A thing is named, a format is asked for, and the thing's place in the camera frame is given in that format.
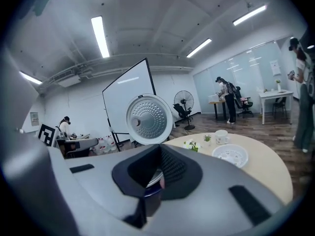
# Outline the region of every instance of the ceiling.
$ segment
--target ceiling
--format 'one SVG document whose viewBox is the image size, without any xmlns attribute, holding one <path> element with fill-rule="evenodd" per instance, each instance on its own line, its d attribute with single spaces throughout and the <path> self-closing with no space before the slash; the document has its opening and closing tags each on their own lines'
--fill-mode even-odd
<svg viewBox="0 0 315 236">
<path fill-rule="evenodd" d="M 90 79 L 122 73 L 147 57 L 152 70 L 191 71 L 197 62 L 231 41 L 275 19 L 272 12 L 250 23 L 232 21 L 267 0 L 49 0 L 41 15 L 29 10 L 12 25 L 6 41 L 16 66 L 55 84 L 71 71 Z M 109 58 L 98 48 L 91 18 L 103 17 Z M 206 38 L 212 42 L 192 58 L 186 55 Z"/>
</svg>

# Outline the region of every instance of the white t-shirt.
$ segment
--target white t-shirt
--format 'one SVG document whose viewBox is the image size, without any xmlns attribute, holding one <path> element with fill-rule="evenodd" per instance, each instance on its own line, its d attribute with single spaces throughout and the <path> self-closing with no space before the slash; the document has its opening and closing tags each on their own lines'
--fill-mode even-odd
<svg viewBox="0 0 315 236">
<path fill-rule="evenodd" d="M 64 121 L 63 123 L 60 124 L 59 129 L 61 132 L 65 132 L 67 134 L 67 137 L 70 138 L 70 132 L 69 132 L 69 124 L 68 122 Z"/>
<path fill-rule="evenodd" d="M 306 81 L 309 77 L 309 68 L 308 67 L 305 67 L 305 61 L 302 61 L 300 59 L 296 59 L 296 67 L 301 69 L 303 71 L 303 82 L 302 84 L 306 84 Z"/>
<path fill-rule="evenodd" d="M 219 83 L 219 87 L 220 87 L 220 90 L 224 90 L 224 93 L 221 95 L 221 97 L 224 98 L 226 95 L 228 95 L 227 87 L 225 84 L 223 84 L 223 82 Z"/>
</svg>

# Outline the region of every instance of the cap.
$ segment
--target cap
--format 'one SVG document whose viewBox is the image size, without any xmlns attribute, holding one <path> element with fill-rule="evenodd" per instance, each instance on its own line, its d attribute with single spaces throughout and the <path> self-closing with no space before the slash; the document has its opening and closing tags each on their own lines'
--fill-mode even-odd
<svg viewBox="0 0 315 236">
<path fill-rule="evenodd" d="M 296 48 L 299 43 L 300 43 L 299 40 L 297 40 L 297 38 L 295 37 L 290 39 L 289 51 L 293 50 L 293 46 Z"/>
</svg>

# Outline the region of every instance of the whiteboard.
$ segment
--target whiteboard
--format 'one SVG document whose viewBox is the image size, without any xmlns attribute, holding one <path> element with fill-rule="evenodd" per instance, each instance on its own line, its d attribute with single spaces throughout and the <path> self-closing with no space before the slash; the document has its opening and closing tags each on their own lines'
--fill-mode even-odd
<svg viewBox="0 0 315 236">
<path fill-rule="evenodd" d="M 114 133 L 129 133 L 125 124 L 127 106 L 134 97 L 144 93 L 156 95 L 146 58 L 103 90 L 105 109 Z M 125 141 L 129 135 L 118 135 L 118 138 Z"/>
</svg>

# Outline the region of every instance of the person wearing black cap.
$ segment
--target person wearing black cap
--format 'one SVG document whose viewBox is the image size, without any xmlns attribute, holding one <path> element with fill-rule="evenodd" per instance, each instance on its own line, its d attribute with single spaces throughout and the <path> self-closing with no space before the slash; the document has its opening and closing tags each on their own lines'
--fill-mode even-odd
<svg viewBox="0 0 315 236">
<path fill-rule="evenodd" d="M 221 77 L 217 77 L 216 82 L 218 82 L 220 86 L 219 97 L 223 96 L 225 98 L 227 108 L 230 114 L 230 119 L 227 121 L 227 123 L 234 124 L 236 119 L 236 109 L 234 104 L 234 96 L 228 93 L 227 90 L 227 85 L 229 82 L 227 82 L 224 78 Z"/>
<path fill-rule="evenodd" d="M 68 116 L 64 117 L 61 122 L 59 122 L 58 128 L 61 132 L 67 134 L 67 137 L 70 138 L 71 134 L 69 132 L 69 125 L 71 124 L 70 118 Z"/>
<path fill-rule="evenodd" d="M 310 82 L 310 63 L 307 62 L 307 56 L 303 52 L 300 42 L 297 38 L 290 39 L 289 51 L 296 53 L 296 67 L 298 68 L 298 76 L 294 74 L 290 76 L 291 80 L 301 83 L 300 89 L 300 115 L 296 134 L 293 137 L 294 145 L 301 148 L 304 153 L 308 152 L 313 137 L 313 104 L 314 101 L 310 97 L 307 82 Z"/>
</svg>

